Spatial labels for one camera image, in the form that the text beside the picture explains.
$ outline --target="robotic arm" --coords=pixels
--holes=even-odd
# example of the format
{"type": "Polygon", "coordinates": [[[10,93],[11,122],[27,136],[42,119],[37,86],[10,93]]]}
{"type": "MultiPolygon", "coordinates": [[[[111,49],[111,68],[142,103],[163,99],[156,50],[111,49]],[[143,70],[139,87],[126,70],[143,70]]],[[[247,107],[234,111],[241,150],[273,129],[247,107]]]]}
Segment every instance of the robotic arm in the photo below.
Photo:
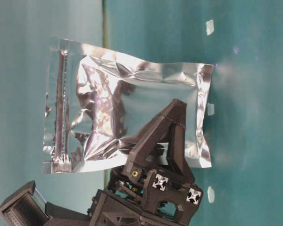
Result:
{"type": "Polygon", "coordinates": [[[174,99],[134,136],[137,143],[126,164],[111,170],[88,215],[40,204],[33,181],[3,202],[0,215],[9,226],[188,226],[203,191],[184,157],[185,117],[186,103],[174,99]],[[163,154],[158,143],[168,143],[168,165],[152,160],[163,154]],[[163,211],[168,202],[174,214],[163,211]]]}

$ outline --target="heat-sealed edge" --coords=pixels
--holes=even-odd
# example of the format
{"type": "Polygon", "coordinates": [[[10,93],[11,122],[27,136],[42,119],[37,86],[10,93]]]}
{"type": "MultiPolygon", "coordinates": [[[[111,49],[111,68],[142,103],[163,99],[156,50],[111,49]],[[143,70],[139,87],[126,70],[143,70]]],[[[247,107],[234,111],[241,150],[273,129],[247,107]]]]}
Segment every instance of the heat-sealed edge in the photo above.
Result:
{"type": "MultiPolygon", "coordinates": [[[[174,96],[180,93],[190,107],[187,162],[190,167],[211,167],[202,124],[212,65],[158,64],[85,43],[57,37],[51,41],[44,173],[88,172],[124,165],[132,147],[126,141],[141,127],[137,120],[148,120],[144,114],[134,113],[140,112],[142,105],[150,119],[159,97],[178,98],[174,96]]],[[[165,156],[158,161],[166,163],[165,156]]]]}

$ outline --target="crinkled foil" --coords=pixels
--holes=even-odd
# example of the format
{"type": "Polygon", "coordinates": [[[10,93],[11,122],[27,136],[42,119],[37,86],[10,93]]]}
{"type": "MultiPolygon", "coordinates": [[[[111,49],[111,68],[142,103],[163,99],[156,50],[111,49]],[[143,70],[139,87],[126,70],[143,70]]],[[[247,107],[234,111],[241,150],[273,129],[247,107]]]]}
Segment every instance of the crinkled foil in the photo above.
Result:
{"type": "MultiPolygon", "coordinates": [[[[125,164],[135,144],[130,137],[174,98],[187,103],[188,164],[211,167],[202,123],[212,70],[208,64],[147,62],[52,37],[44,173],[88,172],[125,164]]],[[[166,162],[164,156],[160,161],[166,162]]]]}

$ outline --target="teal backdrop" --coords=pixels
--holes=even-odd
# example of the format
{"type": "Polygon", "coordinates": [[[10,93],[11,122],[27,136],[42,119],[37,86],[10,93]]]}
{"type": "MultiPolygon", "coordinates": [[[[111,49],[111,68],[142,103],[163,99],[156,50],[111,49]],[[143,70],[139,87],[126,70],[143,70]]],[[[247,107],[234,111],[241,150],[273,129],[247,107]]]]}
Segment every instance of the teal backdrop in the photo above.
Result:
{"type": "Polygon", "coordinates": [[[42,173],[51,35],[101,46],[102,2],[0,0],[0,204],[34,179],[46,200],[85,213],[102,171],[42,173]]]}
{"type": "MultiPolygon", "coordinates": [[[[103,186],[103,172],[42,174],[50,35],[102,45],[101,6],[0,0],[0,204],[36,179],[47,200],[85,212],[103,186]]],[[[103,11],[105,47],[215,66],[205,121],[213,167],[193,169],[205,196],[191,225],[283,226],[283,0],[105,0],[103,11]]]]}
{"type": "Polygon", "coordinates": [[[105,0],[105,46],[215,65],[195,226],[283,226],[283,0],[105,0]],[[214,20],[214,32],[206,22],[214,20]]]}

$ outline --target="white tape piece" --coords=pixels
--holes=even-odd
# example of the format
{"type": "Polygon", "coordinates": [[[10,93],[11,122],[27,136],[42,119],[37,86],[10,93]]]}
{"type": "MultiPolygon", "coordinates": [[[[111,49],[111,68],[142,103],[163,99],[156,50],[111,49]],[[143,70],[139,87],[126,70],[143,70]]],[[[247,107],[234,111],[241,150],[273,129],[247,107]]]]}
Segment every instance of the white tape piece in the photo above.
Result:
{"type": "Polygon", "coordinates": [[[214,32],[214,20],[209,20],[206,22],[207,26],[207,36],[214,32]]]}
{"type": "Polygon", "coordinates": [[[215,201],[215,191],[212,189],[211,186],[208,187],[208,202],[214,203],[215,201]]]}
{"type": "Polygon", "coordinates": [[[208,103],[207,109],[208,109],[208,116],[215,114],[215,105],[214,104],[208,103]]]}

